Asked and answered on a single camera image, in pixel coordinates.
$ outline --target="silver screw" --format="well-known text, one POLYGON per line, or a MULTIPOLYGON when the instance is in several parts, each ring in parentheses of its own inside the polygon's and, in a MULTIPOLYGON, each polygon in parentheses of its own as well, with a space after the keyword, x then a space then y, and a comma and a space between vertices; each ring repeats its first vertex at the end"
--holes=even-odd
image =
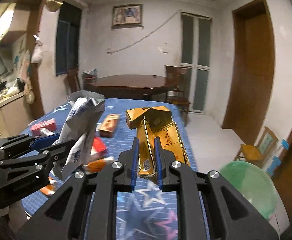
POLYGON ((211 176, 212 178, 216 179, 219 177, 219 173, 217 171, 210 171, 209 172, 209 176, 211 176))
POLYGON ((112 167, 113 167, 114 169, 119 169, 121 166, 123 166, 121 162, 114 162, 114 163, 112 164, 112 167))
POLYGON ((84 173, 82 171, 77 171, 75 173, 75 178, 76 179, 81 179, 82 177, 84 177, 84 173))
POLYGON ((180 162, 175 161, 175 162, 172 162, 172 166, 173 166, 174 168, 179 168, 179 167, 182 166, 182 164, 181 164, 180 162))

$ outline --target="open gold box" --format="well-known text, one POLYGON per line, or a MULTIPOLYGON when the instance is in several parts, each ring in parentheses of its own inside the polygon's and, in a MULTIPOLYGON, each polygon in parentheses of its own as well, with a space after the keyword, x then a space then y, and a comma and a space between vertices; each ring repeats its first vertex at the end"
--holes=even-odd
POLYGON ((177 161, 190 166, 177 124, 172 119, 172 112, 165 106, 127 110, 126 122, 130 129, 137 128, 140 177, 152 179, 156 175, 155 137, 160 138, 163 149, 174 153, 177 161))

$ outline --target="wooden dining table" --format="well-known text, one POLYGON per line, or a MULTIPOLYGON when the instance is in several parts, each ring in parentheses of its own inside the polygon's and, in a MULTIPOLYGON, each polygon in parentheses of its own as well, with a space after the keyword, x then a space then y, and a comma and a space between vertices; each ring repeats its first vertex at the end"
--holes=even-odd
POLYGON ((105 98, 150 100, 153 95, 167 93, 178 84, 177 79, 156 75, 115 75, 86 83, 85 89, 103 94, 105 98))

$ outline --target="white star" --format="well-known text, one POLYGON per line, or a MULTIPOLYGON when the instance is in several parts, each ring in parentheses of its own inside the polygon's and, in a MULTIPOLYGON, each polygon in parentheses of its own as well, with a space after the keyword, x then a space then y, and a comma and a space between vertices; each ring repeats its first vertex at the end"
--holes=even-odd
POLYGON ((139 233, 145 234, 147 236, 151 236, 151 237, 154 237, 154 238, 158 238, 158 237, 156 237, 156 234, 154 233, 154 230, 150 226, 150 220, 152 219, 152 217, 154 217, 163 208, 156 207, 156 208, 142 209, 141 206, 139 205, 139 203, 138 203, 135 195, 134 194, 131 194, 130 197, 129 197, 129 199, 128 199, 128 202, 127 202, 127 204, 128 204, 127 206, 129 207, 129 209, 128 210, 127 209, 120 209, 120 210, 117 210, 117 212, 130 212, 130 209, 131 209, 131 206, 133 204, 133 201, 134 201, 134 205, 138 209, 138 211, 151 211, 151 210, 154 210, 154 212, 147 219, 145 219, 145 222, 147 224, 147 227, 150 230, 150 232, 153 233, 153 235, 148 234, 146 232, 143 232, 143 231, 141 231, 141 230, 139 230, 137 228, 133 228, 132 230, 130 230, 125 235, 126 221, 117 216, 116 218, 124 224, 124 226, 122 226, 121 229, 120 229, 120 234, 123 236, 123 238, 121 238, 121 240, 127 240, 129 237, 131 237, 134 234, 134 232, 139 232, 139 233))
POLYGON ((153 203, 154 201, 158 202, 158 203, 162 203, 166 205, 165 200, 162 197, 162 191, 159 190, 158 186, 156 186, 154 183, 152 183, 151 181, 148 181, 147 183, 147 188, 144 189, 137 189, 135 190, 138 193, 142 194, 145 196, 144 198, 144 206, 148 206, 149 204, 153 203), (150 195, 148 195, 146 192, 150 192, 150 191, 158 191, 156 193, 156 197, 150 197, 150 195))
POLYGON ((63 106, 58 106, 56 109, 53 109, 53 114, 59 110, 68 110, 67 108, 65 108, 65 106, 68 106, 68 104, 63 105, 63 106))

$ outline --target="picture frame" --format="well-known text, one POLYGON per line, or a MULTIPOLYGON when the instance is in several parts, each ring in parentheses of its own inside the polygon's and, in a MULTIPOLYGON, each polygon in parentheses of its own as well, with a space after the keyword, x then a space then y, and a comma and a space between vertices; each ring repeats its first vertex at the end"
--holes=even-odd
POLYGON ((142 27, 143 4, 126 4, 113 7, 112 29, 142 27))

